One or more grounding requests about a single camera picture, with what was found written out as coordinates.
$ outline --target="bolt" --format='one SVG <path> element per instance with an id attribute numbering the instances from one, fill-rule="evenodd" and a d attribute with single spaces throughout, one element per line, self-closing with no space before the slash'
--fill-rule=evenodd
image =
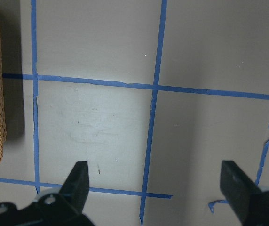
<path id="1" fill-rule="evenodd" d="M 4 205 L 4 204 L 1 204 L 0 206 L 0 214 L 3 214 L 5 212 L 7 212 L 8 208 Z"/>
<path id="2" fill-rule="evenodd" d="M 56 201 L 56 198 L 51 194 L 48 198 L 45 199 L 46 205 L 51 205 Z"/>

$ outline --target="screw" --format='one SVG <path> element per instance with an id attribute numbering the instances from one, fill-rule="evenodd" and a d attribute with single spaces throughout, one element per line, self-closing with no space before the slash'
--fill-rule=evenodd
<path id="1" fill-rule="evenodd" d="M 56 201 L 56 198 L 53 195 L 50 195 L 48 198 L 45 199 L 46 205 L 51 205 Z"/>
<path id="2" fill-rule="evenodd" d="M 1 204 L 1 206 L 0 206 L 0 214 L 6 213 L 7 210 L 8 210 L 8 208 L 4 204 Z"/>

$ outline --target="blue tape grid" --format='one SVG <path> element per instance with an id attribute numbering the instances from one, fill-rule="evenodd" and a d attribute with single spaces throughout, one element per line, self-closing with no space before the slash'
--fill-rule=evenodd
<path id="1" fill-rule="evenodd" d="M 160 64 L 162 57 L 162 47 L 164 40 L 164 31 L 165 31 L 165 20 L 166 20 L 166 8 L 167 0 L 162 0 L 161 6 L 161 17 L 158 33 L 158 49 L 154 73 L 154 82 L 153 84 L 141 84 L 141 83 L 132 83 L 127 84 L 119 81 L 106 81 L 106 80 L 94 80 L 94 79 L 83 79 L 83 78 L 71 78 L 71 77 L 62 77 L 62 76 L 51 76 L 51 75 L 38 75 L 37 73 L 37 41 L 36 41 L 36 0 L 31 0 L 32 11 L 31 11 L 31 32 L 32 32 L 32 74 L 9 74 L 4 73 L 3 78 L 7 79 L 23 79 L 23 80 L 32 80 L 33 81 L 33 123 L 34 123 L 34 167 L 35 167 L 35 181 L 23 181 L 23 180 L 13 180 L 0 178 L 0 182 L 3 183 L 13 183 L 13 184 L 22 184 L 22 185 L 31 185 L 35 186 L 37 192 L 40 191 L 40 186 L 45 187 L 59 187 L 58 184 L 49 184 L 41 183 L 39 177 L 39 142 L 38 142 L 38 108 L 37 108 L 37 95 L 38 95 L 38 81 L 58 81 L 58 82 L 72 82 L 72 83 L 87 83 L 94 85 L 103 85 L 103 86 L 113 86 L 113 87 L 124 87 L 124 88 L 134 88 L 134 89 L 149 89 L 152 90 L 152 101 L 151 101 L 151 110 L 150 110 L 150 123 L 148 131 L 148 141 L 146 147 L 146 157 L 145 157 L 145 168 L 143 176 L 143 185 L 142 192 L 135 191 L 123 191 L 123 190 L 114 190 L 114 189 L 104 189 L 104 188 L 90 188 L 92 192 L 103 192 L 103 193 L 112 193 L 112 194 L 126 194 L 126 195 L 138 195 L 141 196 L 141 207 L 140 207 L 140 219 L 141 224 L 143 224 L 144 218 L 144 209 L 146 197 L 156 197 L 156 198 L 171 198 L 171 195 L 167 194 L 154 194 L 147 192 L 148 184 L 148 175 L 149 175 L 149 166 L 150 166 L 150 157 L 151 157 L 151 146 L 152 146 L 152 137 L 153 137 L 153 126 L 157 102 L 158 91 L 169 91 L 169 92 L 181 92 L 181 93 L 192 93 L 192 94 L 203 94 L 203 95 L 215 95 L 215 96 L 227 96 L 227 97 L 242 97 L 242 98 L 253 98 L 253 99 L 263 99 L 269 100 L 269 95 L 267 94 L 257 94 L 249 92 L 237 92 L 237 91 L 227 91 L 227 90 L 214 90 L 214 89 L 195 89 L 195 88 L 186 88 L 186 87 L 173 87 L 173 86 L 162 86 L 159 85 L 159 72 Z M 269 139 L 265 143 L 261 161 L 259 164 L 259 170 L 257 173 L 256 183 L 259 183 L 262 169 L 265 163 L 266 154 L 269 147 Z M 211 211 L 214 211 L 214 205 L 216 203 L 227 203 L 226 200 L 217 200 L 209 203 Z"/>

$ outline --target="scratched surface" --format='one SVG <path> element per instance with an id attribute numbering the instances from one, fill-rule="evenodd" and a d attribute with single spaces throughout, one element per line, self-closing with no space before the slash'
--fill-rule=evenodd
<path id="1" fill-rule="evenodd" d="M 208 207 L 221 161 L 269 186 L 269 1 L 0 0 L 0 20 L 0 202 L 87 160 L 97 226 L 239 226 Z"/>

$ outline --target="metal screw head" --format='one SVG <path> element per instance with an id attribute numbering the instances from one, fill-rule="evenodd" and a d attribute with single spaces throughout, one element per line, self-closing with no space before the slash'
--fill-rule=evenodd
<path id="1" fill-rule="evenodd" d="M 51 194 L 48 198 L 45 199 L 46 205 L 51 205 L 56 202 L 56 198 Z"/>
<path id="2" fill-rule="evenodd" d="M 2 205 L 0 206 L 0 214 L 3 214 L 3 213 L 5 213 L 5 212 L 7 212 L 7 210 L 8 210 L 8 208 L 7 208 L 7 206 L 5 206 L 4 204 L 2 204 Z"/>

